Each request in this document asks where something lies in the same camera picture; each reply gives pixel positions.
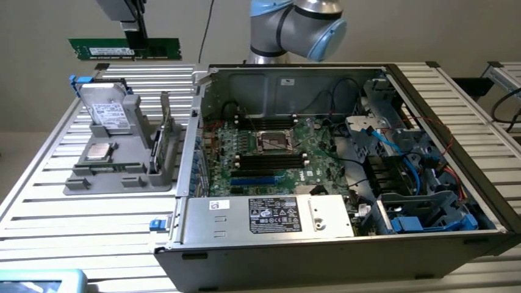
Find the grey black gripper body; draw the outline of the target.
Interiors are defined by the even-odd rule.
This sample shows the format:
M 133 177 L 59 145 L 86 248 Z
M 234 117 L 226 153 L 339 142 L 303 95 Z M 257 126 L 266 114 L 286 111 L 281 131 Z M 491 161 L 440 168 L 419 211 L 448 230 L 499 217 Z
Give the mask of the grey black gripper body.
M 95 0 L 110 21 L 118 21 L 125 32 L 143 29 L 145 3 L 142 0 Z

